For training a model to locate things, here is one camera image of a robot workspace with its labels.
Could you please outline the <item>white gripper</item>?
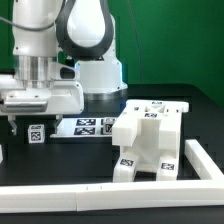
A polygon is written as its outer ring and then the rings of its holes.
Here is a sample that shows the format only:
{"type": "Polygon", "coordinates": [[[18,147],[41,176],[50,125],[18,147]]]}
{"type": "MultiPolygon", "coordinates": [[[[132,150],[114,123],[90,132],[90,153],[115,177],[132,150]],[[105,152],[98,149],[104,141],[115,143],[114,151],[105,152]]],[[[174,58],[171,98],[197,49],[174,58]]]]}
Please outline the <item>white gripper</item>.
{"type": "Polygon", "coordinates": [[[83,89],[76,80],[53,80],[47,88],[33,88],[12,75],[0,75],[0,116],[8,116],[13,135],[17,135],[15,115],[56,115],[57,131],[63,115],[80,114],[83,109],[83,89]]]}

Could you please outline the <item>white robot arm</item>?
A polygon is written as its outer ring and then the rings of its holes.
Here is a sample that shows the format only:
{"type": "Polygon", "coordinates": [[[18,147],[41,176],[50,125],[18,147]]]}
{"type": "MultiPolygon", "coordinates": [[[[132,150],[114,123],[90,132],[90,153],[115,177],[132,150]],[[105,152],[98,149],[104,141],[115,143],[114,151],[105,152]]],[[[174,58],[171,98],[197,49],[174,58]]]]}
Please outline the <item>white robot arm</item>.
{"type": "Polygon", "coordinates": [[[127,91],[107,0],[14,0],[13,75],[0,74],[0,116],[80,114],[127,91]]]}

